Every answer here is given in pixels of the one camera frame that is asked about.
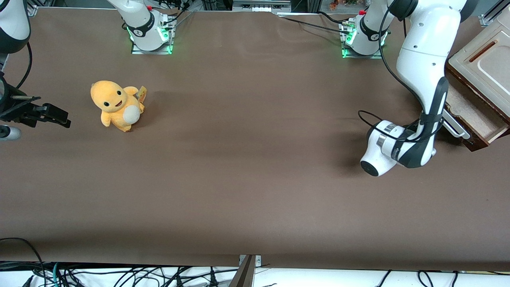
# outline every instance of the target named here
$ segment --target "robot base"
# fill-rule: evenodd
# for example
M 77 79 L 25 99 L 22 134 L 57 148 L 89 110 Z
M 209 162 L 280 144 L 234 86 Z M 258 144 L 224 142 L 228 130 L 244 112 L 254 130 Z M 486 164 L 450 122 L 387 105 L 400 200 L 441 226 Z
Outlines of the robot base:
M 156 50 L 153 51 L 145 51 L 138 46 L 135 45 L 133 42 L 133 39 L 131 39 L 131 42 L 133 45 L 131 46 L 131 54 L 134 55 L 171 55 L 173 51 L 173 39 L 175 38 L 175 26 L 177 25 L 177 20 L 174 20 L 175 16 L 168 16 L 168 21 L 171 21 L 171 23 L 167 24 L 165 28 L 169 29 L 168 31 L 161 31 L 162 37 L 168 38 L 168 41 L 166 41 L 161 47 L 159 47 Z
M 347 31 L 349 34 L 340 33 L 340 42 L 342 44 L 342 58 L 358 58 L 358 59 L 380 59 L 381 53 L 380 51 L 375 52 L 375 54 L 367 56 L 356 53 L 349 45 L 347 45 L 348 41 L 352 41 L 352 36 L 354 35 L 354 18 L 350 18 L 347 21 L 343 21 L 338 24 L 338 28 L 340 31 Z

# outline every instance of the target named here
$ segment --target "yellow plush toy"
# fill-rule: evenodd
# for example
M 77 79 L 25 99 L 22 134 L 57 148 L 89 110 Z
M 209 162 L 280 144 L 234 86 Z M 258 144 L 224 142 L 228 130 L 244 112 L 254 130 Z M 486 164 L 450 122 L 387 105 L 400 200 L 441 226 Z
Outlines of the yellow plush toy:
M 121 88 L 114 82 L 99 81 L 90 88 L 92 100 L 101 112 L 101 122 L 105 127 L 113 123 L 123 132 L 131 131 L 131 125 L 136 123 L 145 107 L 143 101 L 147 89 L 141 87 Z

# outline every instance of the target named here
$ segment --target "white floor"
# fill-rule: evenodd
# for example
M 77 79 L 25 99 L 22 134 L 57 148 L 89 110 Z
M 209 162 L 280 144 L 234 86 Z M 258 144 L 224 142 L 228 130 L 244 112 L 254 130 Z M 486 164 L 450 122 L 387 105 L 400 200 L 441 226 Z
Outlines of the white floor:
M 232 267 L 217 267 L 215 271 L 231 269 Z M 76 270 L 88 272 L 111 272 L 128 271 L 129 269 L 87 269 Z M 171 277 L 177 268 L 163 268 L 165 275 Z M 182 274 L 182 276 L 194 276 L 209 273 L 209 267 L 193 267 Z M 253 287 L 265 287 L 275 284 L 274 287 L 376 287 L 385 275 L 386 271 L 364 271 L 364 270 L 315 270 L 315 269 L 282 269 L 282 268 L 257 268 Z M 428 273 L 432 279 L 434 287 L 450 287 L 453 281 L 453 273 Z M 32 275 L 30 271 L 9 271 L 0 272 L 0 286 L 2 287 L 21 287 Z M 122 274 L 108 275 L 76 275 L 85 287 L 112 287 Z M 232 279 L 234 272 L 216 274 L 219 282 Z M 149 275 L 151 278 L 163 283 L 161 277 Z M 192 280 L 185 286 L 204 286 L 208 281 L 200 278 Z M 44 284 L 44 280 L 34 276 L 31 287 L 37 287 Z M 124 287 L 131 286 L 133 279 L 124 284 Z M 53 287 L 53 283 L 48 282 L 48 286 Z M 411 271 L 392 271 L 382 287 L 420 287 L 417 272 Z M 489 274 L 466 274 L 459 273 L 455 287 L 508 287 L 510 286 L 510 276 L 507 275 L 489 275 Z M 136 287 L 158 287 L 158 283 L 152 279 L 142 279 Z

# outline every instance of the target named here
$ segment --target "brown paper sheet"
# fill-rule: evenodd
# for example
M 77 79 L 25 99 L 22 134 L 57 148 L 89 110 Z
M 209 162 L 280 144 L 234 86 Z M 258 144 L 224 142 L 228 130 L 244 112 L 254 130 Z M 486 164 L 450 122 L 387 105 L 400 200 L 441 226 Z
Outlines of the brown paper sheet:
M 232 266 L 262 254 L 273 267 L 508 269 L 509 138 L 471 153 L 442 132 L 425 167 L 372 178 L 356 112 L 403 125 L 420 108 L 381 61 L 342 59 L 334 32 L 195 13 L 173 55 L 146 56 L 129 53 L 121 24 L 115 10 L 32 19 L 22 89 L 72 126 L 21 126 L 21 140 L 1 143 L 2 237 L 30 240 L 48 261 Z M 395 63 L 403 35 L 391 29 Z M 457 49 L 477 29 L 464 23 Z M 26 50 L 12 55 L 7 79 L 26 63 Z M 101 124 L 98 80 L 147 87 L 131 133 Z M 35 260 L 2 245 L 1 260 Z

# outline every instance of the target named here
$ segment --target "metal frame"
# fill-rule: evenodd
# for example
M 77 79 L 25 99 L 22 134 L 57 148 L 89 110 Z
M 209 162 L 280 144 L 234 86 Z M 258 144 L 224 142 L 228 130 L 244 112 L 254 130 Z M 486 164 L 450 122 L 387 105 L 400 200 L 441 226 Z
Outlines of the metal frame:
M 260 255 L 241 255 L 239 260 L 242 260 L 241 266 L 237 270 L 234 278 L 228 287 L 253 287 L 253 277 L 255 276 L 255 267 L 261 264 L 261 259 L 257 259 Z
M 478 17 L 478 19 L 480 19 L 480 24 L 482 26 L 488 26 L 509 4 L 510 0 L 498 1 L 485 14 L 482 14 Z

